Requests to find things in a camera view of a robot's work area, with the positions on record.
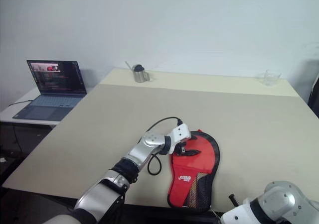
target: white wall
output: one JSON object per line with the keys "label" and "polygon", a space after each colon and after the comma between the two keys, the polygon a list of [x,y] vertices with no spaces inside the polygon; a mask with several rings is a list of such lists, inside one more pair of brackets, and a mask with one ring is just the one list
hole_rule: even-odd
{"label": "white wall", "polygon": [[278,68],[306,98],[319,0],[0,0],[2,109],[35,85],[26,59],[77,60],[89,86],[125,60],[229,76]]}

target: printed logo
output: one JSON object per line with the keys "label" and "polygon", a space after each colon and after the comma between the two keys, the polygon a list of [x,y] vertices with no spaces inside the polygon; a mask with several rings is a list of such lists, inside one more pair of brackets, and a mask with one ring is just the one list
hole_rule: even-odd
{"label": "printed logo", "polygon": [[189,182],[191,177],[190,176],[179,176],[179,180],[183,180],[184,182]]}

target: laptop touchpad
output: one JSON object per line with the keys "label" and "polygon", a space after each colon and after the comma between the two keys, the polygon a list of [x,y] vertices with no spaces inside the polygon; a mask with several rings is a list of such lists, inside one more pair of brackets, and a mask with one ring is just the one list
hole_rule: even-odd
{"label": "laptop touchpad", "polygon": [[28,113],[25,117],[31,119],[39,119],[46,120],[52,115],[52,113],[56,110],[56,108],[51,107],[36,107],[30,113]]}

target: beige tabletop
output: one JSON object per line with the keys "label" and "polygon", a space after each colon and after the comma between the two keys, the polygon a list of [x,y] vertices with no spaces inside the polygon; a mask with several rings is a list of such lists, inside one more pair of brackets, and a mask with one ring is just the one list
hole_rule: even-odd
{"label": "beige tabletop", "polygon": [[[150,125],[173,115],[219,144],[221,159],[212,193],[215,210],[232,208],[231,193],[242,202],[262,194],[276,180],[291,181],[310,199],[319,200],[319,119],[287,81],[265,87],[254,78],[160,72],[151,76],[152,82],[137,84],[129,70],[112,71],[3,186],[78,198]],[[155,130],[168,132],[175,125],[167,121]],[[162,172],[151,176],[142,170],[126,203],[168,207],[169,156],[160,159]]]}

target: laptop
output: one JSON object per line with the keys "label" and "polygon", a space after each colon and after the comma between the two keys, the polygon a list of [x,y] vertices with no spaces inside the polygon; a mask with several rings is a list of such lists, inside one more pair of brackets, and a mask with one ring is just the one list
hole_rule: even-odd
{"label": "laptop", "polygon": [[41,93],[12,118],[61,121],[87,94],[76,61],[31,61]]}

